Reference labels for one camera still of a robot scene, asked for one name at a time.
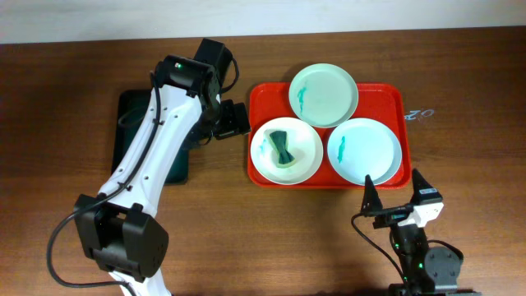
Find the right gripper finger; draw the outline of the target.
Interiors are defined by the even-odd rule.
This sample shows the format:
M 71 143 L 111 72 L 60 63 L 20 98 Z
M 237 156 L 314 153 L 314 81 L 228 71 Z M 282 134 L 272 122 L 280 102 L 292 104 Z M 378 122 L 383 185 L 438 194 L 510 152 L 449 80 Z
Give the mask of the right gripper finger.
M 360 213 L 364 216 L 371 216 L 382 209 L 383 205 L 381 199 L 379 198 L 371 176 L 368 174 L 365 177 L 364 195 Z
M 413 195 L 410 202 L 423 206 L 443 202 L 443 196 L 434 188 L 417 169 L 412 171 Z

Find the green dish sponge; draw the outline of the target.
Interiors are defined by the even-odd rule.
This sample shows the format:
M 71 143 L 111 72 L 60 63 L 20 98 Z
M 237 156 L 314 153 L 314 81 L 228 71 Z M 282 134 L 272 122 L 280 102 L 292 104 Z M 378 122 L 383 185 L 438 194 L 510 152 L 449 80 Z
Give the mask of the green dish sponge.
M 270 144 L 278 155 L 277 166 L 287 168 L 294 164 L 295 157 L 288 151 L 288 133 L 276 130 L 269 134 Z

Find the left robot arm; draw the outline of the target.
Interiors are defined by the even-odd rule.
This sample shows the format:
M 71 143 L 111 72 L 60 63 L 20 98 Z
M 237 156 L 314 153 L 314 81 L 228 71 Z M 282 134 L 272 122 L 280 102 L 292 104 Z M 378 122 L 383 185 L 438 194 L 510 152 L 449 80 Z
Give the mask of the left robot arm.
M 245 105 L 221 99 L 236 64 L 226 45 L 212 39 L 203 39 L 193 58 L 159 62 L 148 109 L 120 164 L 96 197 L 81 195 L 74 205 L 85 255 L 125 295 L 169 293 L 160 270 L 168 233 L 155 216 L 178 152 L 251 130 Z

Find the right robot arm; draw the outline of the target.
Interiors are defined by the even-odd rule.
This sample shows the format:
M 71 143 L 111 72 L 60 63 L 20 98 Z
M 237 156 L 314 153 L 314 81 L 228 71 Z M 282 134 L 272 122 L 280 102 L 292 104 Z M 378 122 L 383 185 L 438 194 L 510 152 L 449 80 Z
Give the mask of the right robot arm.
M 458 287 L 464 254 L 441 240 L 429 239 L 424 227 L 441 213 L 443 196 L 416 169 L 412 172 L 413 195 L 404 205 L 385 208 L 370 176 L 365 177 L 361 211 L 351 219 L 357 233 L 382 253 L 399 273 L 402 282 L 391 284 L 388 295 L 477 295 Z M 390 230 L 395 261 L 355 224 L 358 217 L 372 217 L 374 229 Z

